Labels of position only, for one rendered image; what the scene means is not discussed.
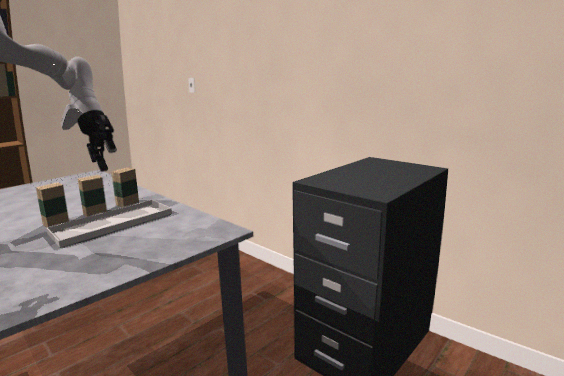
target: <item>black table leg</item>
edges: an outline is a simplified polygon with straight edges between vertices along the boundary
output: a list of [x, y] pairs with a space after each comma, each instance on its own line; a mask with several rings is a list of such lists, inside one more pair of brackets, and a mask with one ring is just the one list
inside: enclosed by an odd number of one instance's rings
[[217, 253], [229, 376], [247, 376], [239, 244]]

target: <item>brown hardwood floor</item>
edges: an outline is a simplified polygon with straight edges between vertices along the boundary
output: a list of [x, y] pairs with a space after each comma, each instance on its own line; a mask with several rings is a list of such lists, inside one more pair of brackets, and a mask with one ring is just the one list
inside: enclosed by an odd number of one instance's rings
[[[293, 357], [293, 275], [240, 259], [249, 376], [319, 375]], [[0, 375], [227, 375], [217, 254], [0, 340]], [[538, 373], [430, 332], [397, 373], [482, 375]]]

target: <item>beige wall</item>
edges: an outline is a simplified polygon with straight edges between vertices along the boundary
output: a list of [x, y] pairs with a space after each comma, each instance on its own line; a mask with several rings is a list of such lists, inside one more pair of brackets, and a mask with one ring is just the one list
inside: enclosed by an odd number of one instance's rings
[[[67, 60], [81, 56], [92, 67], [94, 91], [114, 127], [109, 170], [131, 164], [123, 93], [117, 0], [10, 0], [14, 40], [39, 43]], [[61, 129], [68, 91], [29, 68], [16, 68], [24, 131], [34, 182], [98, 170], [78, 124]]]
[[[141, 185], [292, 257], [292, 181], [367, 156], [447, 167], [434, 312], [564, 359], [564, 0], [119, 0], [129, 134], [115, 0], [84, 1], [11, 0], [14, 33], [91, 62], [110, 170], [129, 136]], [[22, 98], [34, 180], [94, 169], [60, 130], [66, 94], [18, 76], [45, 90]]]

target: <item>filing cabinet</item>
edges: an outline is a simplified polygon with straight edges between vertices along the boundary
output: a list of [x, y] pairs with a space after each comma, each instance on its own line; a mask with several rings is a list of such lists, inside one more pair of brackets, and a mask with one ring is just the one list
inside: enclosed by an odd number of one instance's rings
[[393, 376], [429, 330], [448, 170], [365, 158], [293, 183], [295, 358]]

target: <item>white baseboard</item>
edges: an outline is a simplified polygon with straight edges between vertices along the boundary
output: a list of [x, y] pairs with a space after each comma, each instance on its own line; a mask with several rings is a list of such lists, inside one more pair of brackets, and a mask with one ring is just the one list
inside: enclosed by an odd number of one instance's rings
[[[268, 248], [245, 240], [239, 244], [239, 249], [261, 261], [294, 274], [294, 260]], [[452, 339], [476, 350], [493, 355], [504, 361], [540, 373], [544, 376], [564, 375], [564, 360], [536, 351], [499, 338], [465, 324], [455, 322], [437, 314], [431, 315], [429, 330], [437, 335]]]

